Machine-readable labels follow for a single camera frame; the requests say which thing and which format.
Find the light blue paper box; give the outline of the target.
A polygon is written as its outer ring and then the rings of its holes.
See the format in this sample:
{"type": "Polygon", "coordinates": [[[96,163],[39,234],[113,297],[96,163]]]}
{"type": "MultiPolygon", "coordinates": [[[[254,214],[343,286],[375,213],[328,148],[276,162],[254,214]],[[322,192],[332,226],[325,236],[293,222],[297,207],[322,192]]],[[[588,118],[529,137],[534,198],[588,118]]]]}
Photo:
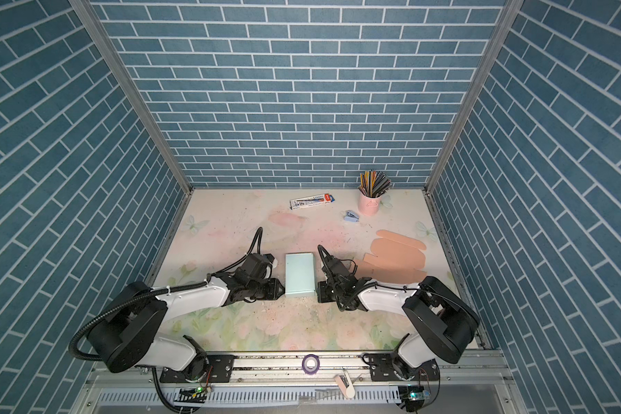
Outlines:
{"type": "Polygon", "coordinates": [[[307,297],[316,293],[315,258],[313,253],[286,255],[285,289],[288,297],[307,297]]]}

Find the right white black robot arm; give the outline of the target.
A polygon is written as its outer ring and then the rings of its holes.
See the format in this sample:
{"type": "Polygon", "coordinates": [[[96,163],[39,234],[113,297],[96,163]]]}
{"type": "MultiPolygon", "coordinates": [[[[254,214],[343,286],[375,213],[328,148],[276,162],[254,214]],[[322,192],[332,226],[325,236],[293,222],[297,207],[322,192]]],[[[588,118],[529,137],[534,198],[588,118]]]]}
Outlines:
{"type": "Polygon", "coordinates": [[[390,356],[402,379],[416,375],[432,360],[456,364],[480,326],[476,312],[438,278],[427,276],[415,286],[357,278],[358,266],[318,248],[326,280],[317,285],[320,303],[334,302],[341,312],[389,312],[408,318],[415,331],[404,336],[390,356]]]}

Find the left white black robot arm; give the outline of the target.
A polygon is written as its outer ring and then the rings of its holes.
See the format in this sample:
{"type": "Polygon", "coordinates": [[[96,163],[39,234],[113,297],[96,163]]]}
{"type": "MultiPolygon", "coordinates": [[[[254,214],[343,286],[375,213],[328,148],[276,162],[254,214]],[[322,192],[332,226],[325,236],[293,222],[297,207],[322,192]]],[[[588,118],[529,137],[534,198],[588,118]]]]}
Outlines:
{"type": "Polygon", "coordinates": [[[255,253],[246,255],[236,269],[195,284],[154,290],[134,282],[80,335],[112,373],[165,367],[185,381],[204,380],[210,364],[206,351],[192,337],[176,339],[160,333],[160,327],[204,309],[280,298],[285,288],[272,276],[276,265],[273,255],[255,253]]]}

